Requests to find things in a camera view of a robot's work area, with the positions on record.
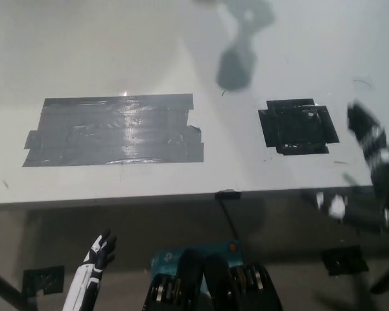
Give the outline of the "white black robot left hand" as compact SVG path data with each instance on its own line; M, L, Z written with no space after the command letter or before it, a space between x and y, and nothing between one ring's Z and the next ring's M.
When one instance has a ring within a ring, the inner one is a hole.
M109 229L101 233L77 268L63 311L93 311L104 270L114 260L117 237Z

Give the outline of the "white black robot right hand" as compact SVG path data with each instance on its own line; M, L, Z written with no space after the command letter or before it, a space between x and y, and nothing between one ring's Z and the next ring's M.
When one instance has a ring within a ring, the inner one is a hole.
M362 150L373 182L389 179L389 142L379 120L359 101L347 108L348 129Z

